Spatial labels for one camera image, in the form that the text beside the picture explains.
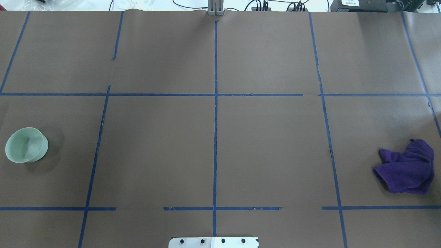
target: white surface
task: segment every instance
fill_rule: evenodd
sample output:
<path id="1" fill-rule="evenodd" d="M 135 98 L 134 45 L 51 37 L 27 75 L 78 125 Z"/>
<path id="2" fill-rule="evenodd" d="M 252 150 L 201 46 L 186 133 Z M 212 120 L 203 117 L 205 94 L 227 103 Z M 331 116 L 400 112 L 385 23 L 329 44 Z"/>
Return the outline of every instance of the white surface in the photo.
<path id="1" fill-rule="evenodd" d="M 28 10 L 30 7 L 28 1 L 32 3 L 32 6 L 37 4 L 40 6 L 41 10 L 49 10 L 43 5 L 37 3 L 35 0 L 0 0 L 0 4 L 7 10 Z M 58 1 L 61 4 L 55 4 L 55 7 L 50 8 L 50 10 L 60 10 L 60 11 L 107 11 L 112 0 L 48 0 L 48 1 Z M 176 3 L 189 6 L 189 7 L 207 7 L 207 0 L 175 0 Z M 236 8 L 240 11 L 245 9 L 245 6 L 249 3 L 249 0 L 224 0 L 225 8 Z M 252 3 L 248 7 L 248 11 L 251 7 L 255 7 L 255 3 Z M 288 3 L 270 2 L 269 7 L 272 11 L 286 11 Z M 306 8 L 310 12 L 315 11 L 328 11 L 328 4 L 326 0 L 309 0 L 305 4 Z M 172 0 L 114 0 L 112 5 L 112 10 L 121 11 L 131 8 L 136 8 L 140 10 L 154 10 L 154 11 L 166 11 L 166 10 L 191 10 L 181 8 L 175 5 Z M 438 13 L 438 8 L 436 6 L 430 6 L 423 4 L 421 9 L 418 10 L 420 13 Z"/>
<path id="2" fill-rule="evenodd" d="M 258 248 L 256 237 L 199 237 L 199 238 L 173 238 L 168 243 L 168 248 Z"/>

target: plastic bag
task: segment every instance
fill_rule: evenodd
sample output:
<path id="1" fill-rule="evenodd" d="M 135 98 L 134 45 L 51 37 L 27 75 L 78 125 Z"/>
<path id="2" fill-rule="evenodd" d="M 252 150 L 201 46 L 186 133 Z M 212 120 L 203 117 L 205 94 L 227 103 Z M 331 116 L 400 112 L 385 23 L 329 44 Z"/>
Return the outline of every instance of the plastic bag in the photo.
<path id="1" fill-rule="evenodd" d="M 26 3 L 22 7 L 22 10 L 39 10 L 39 11 L 57 11 L 72 8 L 80 0 L 44 0 L 42 3 L 37 0 L 26 0 Z"/>

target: metal bracket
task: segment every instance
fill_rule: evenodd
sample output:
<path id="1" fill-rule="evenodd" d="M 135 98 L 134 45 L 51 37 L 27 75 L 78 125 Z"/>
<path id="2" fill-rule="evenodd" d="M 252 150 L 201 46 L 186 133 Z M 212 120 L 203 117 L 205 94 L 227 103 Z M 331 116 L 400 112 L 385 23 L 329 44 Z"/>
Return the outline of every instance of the metal bracket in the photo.
<path id="1" fill-rule="evenodd" d="M 168 248 L 259 248 L 257 237 L 172 238 Z"/>
<path id="2" fill-rule="evenodd" d="M 224 15 L 224 0 L 208 0 L 208 15 Z"/>

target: metal plate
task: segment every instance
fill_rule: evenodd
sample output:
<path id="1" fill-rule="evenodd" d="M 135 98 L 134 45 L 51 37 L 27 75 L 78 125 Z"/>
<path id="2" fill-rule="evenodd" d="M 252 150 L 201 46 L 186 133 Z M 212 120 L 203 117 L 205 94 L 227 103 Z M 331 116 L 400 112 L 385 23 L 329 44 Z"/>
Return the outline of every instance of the metal plate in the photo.
<path id="1" fill-rule="evenodd" d="M 172 238 L 168 248 L 210 247 L 210 248 L 258 248 L 257 237 L 199 237 L 199 238 Z"/>

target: grid line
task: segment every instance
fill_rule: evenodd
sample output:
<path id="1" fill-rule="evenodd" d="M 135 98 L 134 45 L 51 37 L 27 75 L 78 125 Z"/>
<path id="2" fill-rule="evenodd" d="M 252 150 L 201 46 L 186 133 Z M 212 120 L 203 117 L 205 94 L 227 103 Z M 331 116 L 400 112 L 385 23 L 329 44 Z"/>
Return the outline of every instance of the grid line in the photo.
<path id="1" fill-rule="evenodd" d="M 324 206 L 322 210 L 384 210 L 384 209 L 441 209 L 440 205 L 422 206 Z"/>
<path id="2" fill-rule="evenodd" d="M 217 24 L 214 22 L 214 149 L 213 149 L 213 237 L 217 236 Z"/>
<path id="3" fill-rule="evenodd" d="M 116 36 L 116 43 L 115 43 L 115 52 L 113 54 L 112 60 L 116 59 L 116 53 L 118 52 L 118 44 L 120 43 L 121 26 L 123 25 L 123 18 L 124 18 L 124 11 L 121 11 L 120 25 L 118 27 L 118 34 Z"/>
<path id="4" fill-rule="evenodd" d="M 434 121 L 435 121 L 435 124 L 436 124 L 437 129 L 438 129 L 438 134 L 439 134 L 439 136 L 441 138 L 441 128 L 440 128 L 440 125 L 438 123 L 437 115 L 435 114 L 435 110 L 434 110 L 434 106 L 432 104 L 432 100 L 430 99 L 429 92 L 427 90 L 426 82 L 424 81 L 424 78 L 422 76 L 421 68 L 420 68 L 419 63 L 418 63 L 418 59 L 416 58 L 415 51 L 413 49 L 412 41 L 411 41 L 411 38 L 409 36 L 409 32 L 407 30 L 406 19 L 404 18 L 404 12 L 403 11 L 401 12 L 401 19 L 403 20 L 404 32 L 406 34 L 407 42 L 409 43 L 409 48 L 411 49 L 411 53 L 412 53 L 412 57 L 413 57 L 414 62 L 415 62 L 415 66 L 416 66 L 416 68 L 418 70 L 419 78 L 421 79 L 422 87 L 424 88 L 424 92 L 426 93 L 426 97 L 427 97 L 427 101 L 429 103 L 430 111 L 432 112 L 432 116 L 434 117 Z"/>
<path id="5" fill-rule="evenodd" d="M 0 86 L 0 94 L 3 92 L 4 85 L 6 84 L 6 79 L 7 79 L 7 76 L 9 74 L 9 70 L 11 69 L 12 62 L 14 62 L 15 54 L 17 53 L 17 49 L 19 48 L 20 41 L 22 40 L 23 34 L 25 32 L 26 24 L 27 24 L 27 22 L 29 20 L 29 16 L 30 16 L 30 11 L 28 11 L 28 13 L 26 15 L 26 19 L 25 19 L 25 22 L 23 23 L 22 31 L 20 32 L 19 38 L 17 40 L 17 43 L 15 44 L 14 52 L 12 52 L 11 60 L 9 61 L 9 64 L 7 66 L 7 69 L 6 69 L 6 72 L 4 74 L 3 82 L 2 82 L 2 84 Z"/>
<path id="6" fill-rule="evenodd" d="M 0 207 L 0 211 L 84 211 L 85 207 Z M 116 207 L 89 207 L 88 211 L 116 211 Z"/>
<path id="7" fill-rule="evenodd" d="M 95 149 L 95 157 L 93 159 L 92 173 L 90 175 L 89 190 L 87 192 L 86 206 L 84 209 L 84 216 L 83 216 L 83 222 L 82 222 L 82 226 L 81 226 L 80 239 L 78 241 L 78 248 L 81 248 L 81 246 L 82 246 L 82 240 L 84 237 L 84 230 L 86 229 L 86 221 L 87 221 L 87 214 L 89 212 L 90 196 L 92 194 L 93 179 L 95 177 L 95 169 L 97 167 L 98 152 L 100 150 L 100 145 L 101 145 L 101 137 L 103 134 L 104 120 L 106 117 L 107 103 L 109 100 L 109 93 L 110 93 L 110 85 L 107 87 L 106 100 L 104 101 L 103 115 L 101 117 L 100 132 L 98 134 L 97 147 Z"/>
<path id="8" fill-rule="evenodd" d="M 309 15 L 309 23 L 310 23 L 310 27 L 311 27 L 312 45 L 314 47 L 314 56 L 315 56 L 315 65 L 317 68 L 317 77 L 318 77 L 318 81 L 320 83 L 320 95 L 321 95 L 321 103 L 322 103 L 322 107 L 323 107 L 323 115 L 325 117 L 326 134 L 328 136 L 329 152 L 331 153 L 331 163 L 332 163 L 332 169 L 333 169 L 333 174 L 334 174 L 334 186 L 335 186 L 335 191 L 336 191 L 336 196 L 337 196 L 337 204 L 339 207 L 341 207 L 340 190 L 339 190 L 338 178 L 337 178 L 337 169 L 335 167 L 335 159 L 334 159 L 334 151 L 333 151 L 333 147 L 332 147 L 331 132 L 329 130 L 328 113 L 326 112 L 326 102 L 325 102 L 325 97 L 324 97 L 325 93 L 323 91 L 323 84 L 321 81 L 320 69 L 318 66 L 319 65 L 318 53 L 317 53 L 317 46 L 315 43 L 314 26 L 312 23 L 311 12 L 308 12 L 308 15 Z M 345 248 L 348 248 L 348 242 L 346 239 L 346 229 L 344 226 L 343 211 L 341 209 L 339 209 L 339 215 L 340 215 L 341 233 L 343 236 L 343 245 Z"/>
<path id="9" fill-rule="evenodd" d="M 216 207 L 216 211 L 279 211 L 283 207 Z M 164 211 L 213 211 L 213 207 L 164 207 Z"/>

